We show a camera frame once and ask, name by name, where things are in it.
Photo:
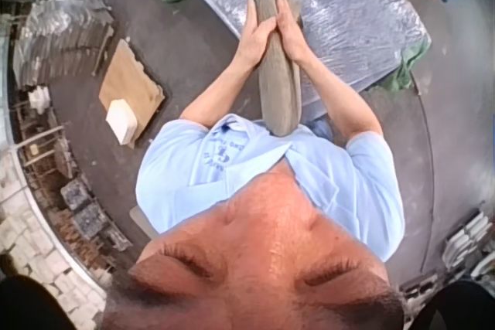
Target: light blue shirt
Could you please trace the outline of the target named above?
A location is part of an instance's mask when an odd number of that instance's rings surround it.
[[[235,114],[210,131],[170,121],[143,159],[138,204],[162,233],[229,199],[284,156],[316,208],[383,261],[396,251],[405,229],[401,195],[391,150],[374,132],[355,136],[343,149],[303,125],[277,138]]]

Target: eyebrow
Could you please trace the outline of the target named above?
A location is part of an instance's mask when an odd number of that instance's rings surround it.
[[[143,307],[151,308],[166,305],[184,305],[191,297],[186,294],[167,293],[152,286],[143,284],[130,274],[125,274],[121,280],[115,282],[109,295],[114,302],[119,305],[122,302],[140,304]]]

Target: wall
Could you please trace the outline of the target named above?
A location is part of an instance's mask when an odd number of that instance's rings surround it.
[[[106,294],[51,230],[12,149],[6,93],[8,30],[0,23],[0,251],[8,252],[19,273],[47,289],[78,329],[93,329]]]

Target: plastic sheet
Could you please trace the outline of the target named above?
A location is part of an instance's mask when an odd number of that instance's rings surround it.
[[[239,36],[246,0],[205,0]],[[430,43],[408,0],[302,0],[302,23],[308,44],[343,81],[360,91],[397,69],[403,52]],[[303,120],[325,112],[303,77]]]
[[[15,44],[12,67],[18,87],[94,73],[113,34],[113,21],[100,0],[33,4]]]

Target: whetstone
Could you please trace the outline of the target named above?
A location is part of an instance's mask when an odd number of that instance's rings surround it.
[[[276,0],[254,0],[258,23],[277,15]],[[295,19],[300,16],[296,0],[288,0]],[[291,134],[301,120],[301,75],[282,47],[279,31],[270,35],[267,49],[258,67],[263,121],[272,134]]]

